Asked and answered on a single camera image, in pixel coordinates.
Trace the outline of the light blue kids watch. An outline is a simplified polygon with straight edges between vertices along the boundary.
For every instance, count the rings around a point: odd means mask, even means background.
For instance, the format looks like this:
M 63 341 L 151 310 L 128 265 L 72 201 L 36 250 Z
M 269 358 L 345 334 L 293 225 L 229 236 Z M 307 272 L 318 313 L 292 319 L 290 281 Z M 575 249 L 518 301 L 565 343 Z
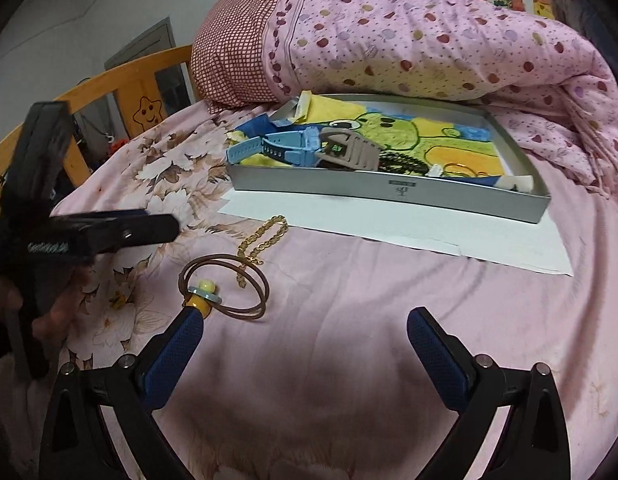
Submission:
M 254 136 L 228 148 L 225 158 L 230 165 L 237 165 L 248 157 L 265 155 L 294 167 L 314 167 L 321 145 L 320 130 L 309 127 Z

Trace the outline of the grey strap watch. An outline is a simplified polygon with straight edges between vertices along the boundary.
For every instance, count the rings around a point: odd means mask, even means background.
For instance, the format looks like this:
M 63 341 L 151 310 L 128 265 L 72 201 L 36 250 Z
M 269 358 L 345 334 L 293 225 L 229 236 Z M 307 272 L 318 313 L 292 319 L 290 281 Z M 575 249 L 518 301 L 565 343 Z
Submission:
M 327 127 L 319 133 L 321 148 L 315 152 L 320 164 L 347 170 L 376 171 L 382 147 L 346 128 Z

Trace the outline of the yellow flower hair clip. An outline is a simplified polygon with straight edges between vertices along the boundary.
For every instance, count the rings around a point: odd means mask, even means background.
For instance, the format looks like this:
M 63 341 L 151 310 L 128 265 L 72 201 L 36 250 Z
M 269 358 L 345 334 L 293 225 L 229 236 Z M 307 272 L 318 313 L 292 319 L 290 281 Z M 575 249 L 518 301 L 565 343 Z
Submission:
M 128 301 L 127 295 L 121 290 L 115 290 L 114 294 L 108 299 L 112 310 L 121 309 Z

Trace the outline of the white paper sheet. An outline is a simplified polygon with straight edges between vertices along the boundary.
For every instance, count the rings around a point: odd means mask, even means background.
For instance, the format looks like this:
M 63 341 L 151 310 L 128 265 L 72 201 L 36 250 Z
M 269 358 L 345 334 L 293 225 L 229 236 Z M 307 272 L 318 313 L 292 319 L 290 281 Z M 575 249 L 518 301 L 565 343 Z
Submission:
M 402 247 L 475 258 L 542 274 L 574 274 L 555 222 L 530 224 L 421 205 L 365 198 L 230 190 L 220 211 L 290 226 L 359 236 Z

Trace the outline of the pink floral bed sheet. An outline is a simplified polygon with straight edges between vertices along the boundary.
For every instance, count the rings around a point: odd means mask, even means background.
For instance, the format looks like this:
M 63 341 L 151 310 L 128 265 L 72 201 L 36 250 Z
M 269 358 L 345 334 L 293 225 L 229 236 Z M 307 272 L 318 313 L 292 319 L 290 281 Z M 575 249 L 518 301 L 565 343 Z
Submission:
M 111 365 L 181 307 L 190 260 L 232 254 L 257 224 L 220 211 L 227 134 L 252 110 L 192 105 L 118 151 L 59 214 L 142 208 L 176 216 L 175 243 L 93 266 L 64 359 Z M 271 286 L 255 322 L 213 313 L 156 418 L 198 479 L 411 479 L 454 422 L 405 330 L 431 311 L 474 353 L 553 370 L 571 473 L 586 479 L 618 438 L 618 191 L 603 197 L 536 167 L 574 274 L 548 275 L 358 237 L 290 229 L 263 254 Z M 112 310 L 115 290 L 127 303 Z

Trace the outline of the red checkered pillow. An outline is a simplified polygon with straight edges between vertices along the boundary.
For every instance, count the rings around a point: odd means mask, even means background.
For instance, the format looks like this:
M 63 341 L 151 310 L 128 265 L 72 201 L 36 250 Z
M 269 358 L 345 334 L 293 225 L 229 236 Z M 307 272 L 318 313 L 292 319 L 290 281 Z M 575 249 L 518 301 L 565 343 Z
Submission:
M 277 0 L 218 0 L 193 44 L 191 74 L 212 110 L 270 103 L 277 98 L 262 62 L 263 35 Z

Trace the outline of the green dinosaur drawing paper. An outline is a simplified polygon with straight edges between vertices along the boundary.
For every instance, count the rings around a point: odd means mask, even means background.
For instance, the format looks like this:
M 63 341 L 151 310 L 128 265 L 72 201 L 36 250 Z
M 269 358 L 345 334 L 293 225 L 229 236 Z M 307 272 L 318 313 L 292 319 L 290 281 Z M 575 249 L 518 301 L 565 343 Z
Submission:
M 379 144 L 379 169 L 386 174 L 449 178 L 455 181 L 529 192 L 530 177 L 515 177 L 505 170 L 492 134 L 484 127 L 427 119 L 422 116 L 380 112 L 362 104 L 319 96 L 308 90 L 277 116 L 263 113 L 228 134 L 230 146 L 254 136 L 303 130 L 309 127 L 346 128 Z M 238 165 L 294 167 L 265 155 L 254 155 Z M 318 163 L 314 167 L 345 168 Z

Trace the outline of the pink dotted rolled quilt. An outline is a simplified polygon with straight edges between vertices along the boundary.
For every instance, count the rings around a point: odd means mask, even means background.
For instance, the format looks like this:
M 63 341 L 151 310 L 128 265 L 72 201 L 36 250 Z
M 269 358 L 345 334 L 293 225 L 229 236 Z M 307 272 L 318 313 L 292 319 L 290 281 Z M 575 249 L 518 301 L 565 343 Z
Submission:
M 482 106 L 589 190 L 618 188 L 618 84 L 562 23 L 482 0 L 279 0 L 262 63 L 280 101 L 309 90 Z

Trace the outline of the blue plastic wrapped bundle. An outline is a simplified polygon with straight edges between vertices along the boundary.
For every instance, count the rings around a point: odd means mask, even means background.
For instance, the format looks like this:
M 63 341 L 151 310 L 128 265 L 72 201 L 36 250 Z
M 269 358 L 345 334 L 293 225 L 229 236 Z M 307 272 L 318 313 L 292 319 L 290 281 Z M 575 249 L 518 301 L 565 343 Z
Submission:
M 618 46 L 588 0 L 551 0 L 557 21 L 568 25 L 589 40 L 607 62 L 618 61 Z

